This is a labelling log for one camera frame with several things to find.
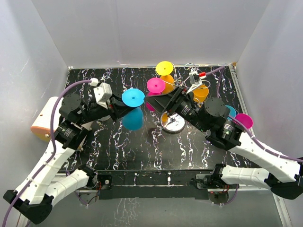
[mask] orange cup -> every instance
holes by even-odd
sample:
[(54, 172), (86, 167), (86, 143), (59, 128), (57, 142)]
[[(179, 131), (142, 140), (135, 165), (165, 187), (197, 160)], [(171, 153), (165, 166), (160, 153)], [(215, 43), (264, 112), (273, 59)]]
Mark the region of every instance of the orange cup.
[(165, 82), (170, 83), (170, 84), (165, 83), (165, 88), (162, 91), (162, 94), (167, 94), (175, 88), (175, 86), (171, 85), (171, 84), (174, 84), (174, 82), (175, 82), (174, 78), (171, 75), (160, 76), (160, 79), (162, 79)]
[(207, 86), (202, 84), (200, 87), (196, 88), (194, 90), (194, 101), (196, 102), (196, 99), (199, 100), (199, 102), (204, 102), (206, 100), (207, 96), (209, 94), (209, 89)]

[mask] round metal lid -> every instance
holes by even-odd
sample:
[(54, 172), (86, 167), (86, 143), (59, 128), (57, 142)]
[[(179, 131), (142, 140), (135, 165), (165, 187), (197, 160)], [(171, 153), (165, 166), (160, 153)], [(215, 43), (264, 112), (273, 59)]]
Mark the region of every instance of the round metal lid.
[(161, 126), (168, 133), (180, 133), (185, 127), (185, 120), (178, 114), (167, 117), (166, 112), (161, 116)]

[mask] gray floor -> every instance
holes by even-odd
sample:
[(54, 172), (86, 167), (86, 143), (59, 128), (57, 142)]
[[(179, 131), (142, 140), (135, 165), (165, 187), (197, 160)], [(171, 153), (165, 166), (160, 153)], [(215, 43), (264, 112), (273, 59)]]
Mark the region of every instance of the gray floor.
[(74, 194), (60, 201), (40, 227), (281, 227), (270, 191), (239, 191), (220, 208), (194, 199), (116, 199), (86, 209)]

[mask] pink cup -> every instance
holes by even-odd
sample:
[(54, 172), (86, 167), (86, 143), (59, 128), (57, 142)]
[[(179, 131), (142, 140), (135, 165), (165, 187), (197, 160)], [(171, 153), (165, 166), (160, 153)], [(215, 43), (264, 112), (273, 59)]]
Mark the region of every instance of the pink cup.
[(244, 124), (244, 126), (247, 129), (250, 129), (252, 127), (252, 125), (254, 124), (254, 121), (252, 120), (251, 117), (249, 117), (247, 114), (241, 113), (238, 114), (235, 119), (237, 119), (238, 121), (240, 121), (242, 124)]
[(165, 89), (165, 82), (157, 77), (151, 78), (147, 81), (147, 89), (155, 94), (161, 93)]
[[(157, 96), (157, 95), (161, 95), (161, 93), (153, 93), (150, 92), (147, 94), (147, 96)], [(155, 109), (149, 104), (149, 103), (145, 103), (147, 109), (149, 109), (150, 111), (155, 111)]]

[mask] marble tabletop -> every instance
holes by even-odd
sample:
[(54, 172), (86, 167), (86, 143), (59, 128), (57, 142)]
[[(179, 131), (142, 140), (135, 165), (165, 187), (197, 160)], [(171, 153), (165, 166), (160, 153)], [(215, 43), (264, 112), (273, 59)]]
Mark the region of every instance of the marble tabletop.
[[(200, 71), (211, 71), (215, 67), (199, 67)], [(188, 70), (176, 67), (178, 78), (185, 79)], [(150, 78), (159, 76), (155, 68), (115, 68), (115, 69), (78, 69), (70, 70), (66, 86), (92, 77), (111, 85), (118, 94), (131, 87), (148, 93), (146, 83)], [(216, 96), (216, 82), (219, 72), (207, 76), (211, 86), (210, 96)], [(92, 99), (92, 87), (87, 84), (71, 90), (85, 101)], [(242, 113), (231, 72), (226, 67), (219, 94), (226, 105), (233, 106)], [(216, 148), (205, 139), (205, 133), (186, 123), (178, 134), (165, 132), (160, 125), (157, 112), (141, 106), (144, 125), (137, 131), (130, 131), (122, 125), (122, 119), (111, 119), (92, 124), (82, 152), (75, 152), (62, 166), (61, 170), (74, 170), (81, 164), (88, 164), (96, 170), (178, 170), (213, 169), (217, 163), (237, 167), (257, 167), (254, 163), (234, 153)]]

